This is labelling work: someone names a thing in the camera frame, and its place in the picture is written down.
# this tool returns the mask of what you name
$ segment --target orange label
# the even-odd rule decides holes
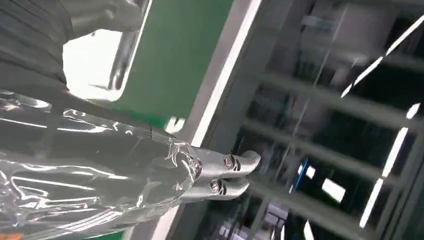
[[[23,236],[22,233],[0,234],[0,240],[20,240]]]

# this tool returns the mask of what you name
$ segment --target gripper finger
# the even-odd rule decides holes
[[[246,178],[237,178],[234,181],[223,179],[195,182],[186,191],[180,200],[183,203],[191,203],[202,200],[232,200],[242,195],[249,187]]]
[[[246,151],[241,156],[224,155],[219,152],[195,148],[200,162],[198,180],[240,178],[253,172],[261,156],[254,151]]]

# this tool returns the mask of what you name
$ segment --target bolt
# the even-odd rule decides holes
[[[231,160],[231,157],[229,157],[229,156],[224,156],[224,166],[225,166],[228,170],[233,169],[234,164],[233,164],[233,160]]]
[[[212,192],[214,192],[215,194],[217,194],[220,191],[220,186],[218,185],[217,181],[212,181],[210,183],[210,188],[212,189]]]

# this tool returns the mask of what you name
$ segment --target green panel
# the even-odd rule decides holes
[[[113,233],[109,235],[90,238],[90,240],[120,240],[122,239],[123,235],[124,235],[124,232],[122,231],[122,232],[117,232],[117,233]]]
[[[152,0],[123,96],[111,107],[187,118],[232,0]]]

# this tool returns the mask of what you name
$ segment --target plastic protective cover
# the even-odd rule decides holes
[[[168,135],[0,90],[0,238],[81,239],[179,204],[199,166]]]

